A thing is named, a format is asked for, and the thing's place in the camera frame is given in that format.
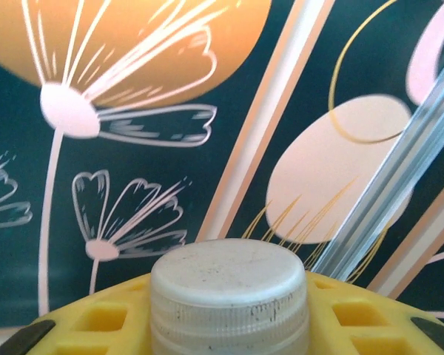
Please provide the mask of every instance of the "bottle cap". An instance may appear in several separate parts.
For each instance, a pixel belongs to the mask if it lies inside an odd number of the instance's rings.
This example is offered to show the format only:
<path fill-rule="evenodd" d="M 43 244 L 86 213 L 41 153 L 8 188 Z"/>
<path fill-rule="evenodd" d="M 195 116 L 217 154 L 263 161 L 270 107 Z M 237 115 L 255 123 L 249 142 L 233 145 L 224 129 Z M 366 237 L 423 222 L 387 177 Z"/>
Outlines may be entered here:
<path fill-rule="evenodd" d="M 247 239 L 193 243 L 151 276 L 155 355 L 304 355 L 306 274 L 288 249 Z"/>

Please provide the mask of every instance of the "yellow plastic base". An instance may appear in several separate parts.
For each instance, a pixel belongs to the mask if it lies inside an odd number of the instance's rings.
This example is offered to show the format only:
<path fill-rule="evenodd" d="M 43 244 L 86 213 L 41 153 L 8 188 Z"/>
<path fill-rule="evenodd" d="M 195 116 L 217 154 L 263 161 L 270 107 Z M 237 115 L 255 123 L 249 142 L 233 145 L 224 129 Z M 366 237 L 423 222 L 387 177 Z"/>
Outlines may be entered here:
<path fill-rule="evenodd" d="M 412 322 L 424 311 L 308 273 L 310 355 L 444 355 Z M 28 355 L 151 355 L 149 275 L 49 313 L 56 326 Z"/>

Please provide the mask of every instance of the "flower stem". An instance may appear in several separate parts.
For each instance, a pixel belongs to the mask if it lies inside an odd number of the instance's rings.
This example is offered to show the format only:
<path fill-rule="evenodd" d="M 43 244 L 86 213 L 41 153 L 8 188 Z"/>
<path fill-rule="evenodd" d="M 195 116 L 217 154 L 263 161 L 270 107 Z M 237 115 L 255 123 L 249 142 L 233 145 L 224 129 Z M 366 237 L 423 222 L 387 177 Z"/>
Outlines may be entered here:
<path fill-rule="evenodd" d="M 63 132 L 54 131 L 53 144 L 51 145 L 50 162 L 47 166 L 46 186 L 44 187 L 43 209 L 41 213 L 41 229 L 38 254 L 38 312 L 42 316 L 50 311 L 50 295 L 48 288 L 48 254 L 50 244 L 50 219 L 53 190 L 58 167 L 59 152 Z"/>
<path fill-rule="evenodd" d="M 100 262 L 99 259 L 94 259 L 94 263 L 92 264 L 92 273 L 90 274 L 89 294 L 93 294 L 95 292 L 95 282 L 97 281 L 97 270 L 99 262 Z"/>

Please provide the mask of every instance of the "black rubber edge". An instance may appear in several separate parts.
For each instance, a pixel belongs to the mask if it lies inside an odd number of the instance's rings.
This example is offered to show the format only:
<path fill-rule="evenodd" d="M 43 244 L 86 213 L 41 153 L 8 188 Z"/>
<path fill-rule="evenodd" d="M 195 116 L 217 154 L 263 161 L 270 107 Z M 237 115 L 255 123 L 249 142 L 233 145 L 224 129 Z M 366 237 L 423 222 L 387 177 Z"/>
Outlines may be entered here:
<path fill-rule="evenodd" d="M 20 329 L 0 346 L 0 355 L 26 355 L 55 325 L 49 319 Z"/>
<path fill-rule="evenodd" d="M 411 321 L 444 351 L 444 325 L 419 317 L 413 317 Z"/>

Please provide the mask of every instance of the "white bottle cap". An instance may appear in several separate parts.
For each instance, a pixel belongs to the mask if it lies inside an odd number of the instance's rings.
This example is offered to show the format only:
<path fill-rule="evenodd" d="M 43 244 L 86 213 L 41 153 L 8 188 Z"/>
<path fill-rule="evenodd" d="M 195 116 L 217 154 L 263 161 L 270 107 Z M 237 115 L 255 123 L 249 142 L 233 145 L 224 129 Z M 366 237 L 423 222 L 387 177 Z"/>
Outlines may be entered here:
<path fill-rule="evenodd" d="M 304 355 L 306 274 L 275 244 L 193 243 L 160 258 L 151 276 L 154 355 Z"/>

